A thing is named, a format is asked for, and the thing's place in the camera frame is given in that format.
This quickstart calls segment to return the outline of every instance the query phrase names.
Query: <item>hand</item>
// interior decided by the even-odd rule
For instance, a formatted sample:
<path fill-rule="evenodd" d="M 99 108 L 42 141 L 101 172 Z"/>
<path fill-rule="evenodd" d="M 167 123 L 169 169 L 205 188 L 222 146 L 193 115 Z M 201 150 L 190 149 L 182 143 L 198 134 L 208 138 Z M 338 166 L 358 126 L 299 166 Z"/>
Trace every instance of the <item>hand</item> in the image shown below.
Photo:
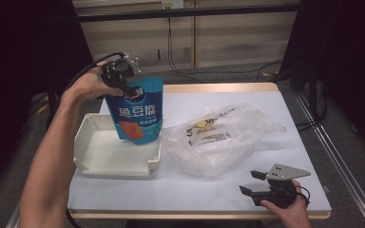
<path fill-rule="evenodd" d="M 298 187 L 300 183 L 293 180 L 293 184 L 297 187 L 299 193 L 301 189 Z M 307 215 L 307 208 L 304 198 L 297 196 L 295 201 L 289 207 L 282 209 L 277 207 L 273 202 L 262 200 L 262 206 L 274 213 L 286 228 L 310 228 L 310 220 Z"/>
<path fill-rule="evenodd" d="M 90 69 L 80 77 L 63 95 L 63 98 L 72 97 L 80 102 L 95 99 L 104 94 L 123 96 L 124 93 L 119 88 L 108 87 L 100 80 L 99 68 Z"/>

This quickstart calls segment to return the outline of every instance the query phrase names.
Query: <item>metal frame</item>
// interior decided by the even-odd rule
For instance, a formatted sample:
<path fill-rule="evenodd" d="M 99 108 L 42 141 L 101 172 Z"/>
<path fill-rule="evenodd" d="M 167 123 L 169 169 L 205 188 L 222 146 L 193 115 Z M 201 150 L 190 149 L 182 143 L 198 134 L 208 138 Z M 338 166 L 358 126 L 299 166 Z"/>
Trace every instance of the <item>metal frame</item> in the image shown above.
<path fill-rule="evenodd" d="M 65 21 L 78 22 L 102 22 L 102 21 L 121 21 L 153 18 L 171 18 L 187 16 L 210 16 L 210 15 L 227 15 L 227 14 L 248 14 L 248 13 L 266 13 L 266 12 L 285 12 L 299 10 L 315 10 L 321 7 L 321 4 L 282 4 L 282 5 L 262 5 L 252 7 L 233 7 L 233 8 L 193 8 L 193 9 L 171 9 L 171 10 L 148 10 L 132 11 L 117 13 L 91 13 L 80 14 L 76 17 L 50 17 L 45 20 L 51 22 L 64 23 Z"/>

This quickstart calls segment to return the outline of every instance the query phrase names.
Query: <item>table edge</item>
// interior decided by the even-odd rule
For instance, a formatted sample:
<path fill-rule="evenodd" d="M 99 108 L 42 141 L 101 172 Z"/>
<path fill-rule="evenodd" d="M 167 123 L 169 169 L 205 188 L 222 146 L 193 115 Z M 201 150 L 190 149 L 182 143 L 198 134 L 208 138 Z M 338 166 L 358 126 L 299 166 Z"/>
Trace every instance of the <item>table edge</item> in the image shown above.
<path fill-rule="evenodd" d="M 104 211 L 69 209 L 75 219 L 278 219 L 274 214 L 265 212 L 167 212 L 167 211 Z M 309 211 L 309 219 L 327 219 L 331 211 Z"/>
<path fill-rule="evenodd" d="M 279 91 L 274 83 L 164 85 L 164 93 Z"/>

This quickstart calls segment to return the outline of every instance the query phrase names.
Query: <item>black wall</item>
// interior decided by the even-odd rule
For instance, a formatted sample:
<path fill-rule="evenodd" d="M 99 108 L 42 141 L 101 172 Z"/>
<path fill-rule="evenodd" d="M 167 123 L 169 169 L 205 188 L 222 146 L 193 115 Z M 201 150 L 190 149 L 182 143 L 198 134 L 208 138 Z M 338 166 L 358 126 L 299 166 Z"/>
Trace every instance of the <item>black wall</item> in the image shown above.
<path fill-rule="evenodd" d="M 91 62 L 78 23 L 45 18 L 75 15 L 70 0 L 0 1 L 0 172 L 15 152 L 33 95 L 67 82 Z"/>
<path fill-rule="evenodd" d="M 365 1 L 347 1 L 342 6 L 318 76 L 365 135 Z"/>
<path fill-rule="evenodd" d="M 317 78 L 365 136 L 365 1 L 302 0 L 322 3 L 313 12 L 299 12 L 280 71 L 292 70 L 292 88 Z"/>

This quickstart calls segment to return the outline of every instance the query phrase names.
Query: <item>wrist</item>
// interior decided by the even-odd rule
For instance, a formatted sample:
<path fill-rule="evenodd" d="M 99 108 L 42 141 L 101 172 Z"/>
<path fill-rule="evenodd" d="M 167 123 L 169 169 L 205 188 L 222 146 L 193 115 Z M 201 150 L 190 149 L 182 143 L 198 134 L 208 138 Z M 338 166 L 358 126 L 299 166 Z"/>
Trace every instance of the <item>wrist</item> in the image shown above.
<path fill-rule="evenodd" d="M 70 88 L 61 97 L 61 104 L 81 105 L 86 99 L 80 89 Z"/>

